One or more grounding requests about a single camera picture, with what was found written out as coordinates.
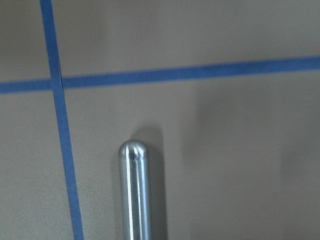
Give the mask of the steel muddler black tip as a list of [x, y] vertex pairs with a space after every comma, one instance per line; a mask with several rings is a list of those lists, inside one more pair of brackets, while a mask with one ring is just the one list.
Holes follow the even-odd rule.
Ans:
[[119, 148], [122, 218], [125, 240], [152, 239], [148, 149], [139, 140]]

